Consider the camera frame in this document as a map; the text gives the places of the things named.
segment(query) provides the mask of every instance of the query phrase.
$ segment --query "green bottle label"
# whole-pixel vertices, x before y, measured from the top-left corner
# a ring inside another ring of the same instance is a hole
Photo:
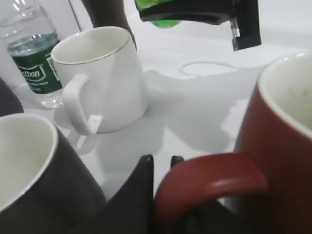
[[[36,94],[48,94],[62,88],[51,58],[51,51],[56,44],[32,55],[12,56],[29,87]]]

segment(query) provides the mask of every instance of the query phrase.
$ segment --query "water bottle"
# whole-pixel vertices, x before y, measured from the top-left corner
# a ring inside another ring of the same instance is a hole
[[[50,55],[59,38],[49,16],[36,0],[1,4],[0,34],[9,54],[37,100],[49,109],[61,107],[62,86]]]
[[[135,0],[136,3],[136,8],[138,11],[144,10],[146,8],[165,3],[168,1],[173,1],[173,0]],[[180,23],[180,20],[155,20],[152,21],[152,23],[160,28],[171,28],[178,23]]]

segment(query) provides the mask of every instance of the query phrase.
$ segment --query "green object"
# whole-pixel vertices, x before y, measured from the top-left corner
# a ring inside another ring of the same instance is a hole
[[[36,94],[48,94],[62,88],[51,59],[51,51],[55,45],[31,55],[12,56],[29,87]]]
[[[146,8],[168,2],[168,1],[173,1],[173,0],[135,0],[136,2],[136,7],[138,11],[142,11]],[[180,20],[156,20],[152,21],[152,23],[160,28],[171,28],[178,23],[180,23]]]

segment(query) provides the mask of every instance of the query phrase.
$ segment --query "table surface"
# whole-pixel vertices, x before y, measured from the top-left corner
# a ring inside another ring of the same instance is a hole
[[[172,29],[142,23],[127,9],[150,91],[145,116],[119,132],[80,136],[63,109],[43,110],[24,83],[14,91],[25,112],[52,120],[110,199],[140,156],[155,157],[155,189],[173,155],[185,159],[230,152],[261,70],[273,60],[307,50],[312,32],[267,25],[263,45],[233,52],[229,24],[182,22]]]

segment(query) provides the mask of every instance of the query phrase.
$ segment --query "black mug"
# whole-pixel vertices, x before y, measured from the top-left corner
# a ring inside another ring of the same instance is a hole
[[[48,119],[0,118],[0,233],[59,234],[106,204],[102,189]]]

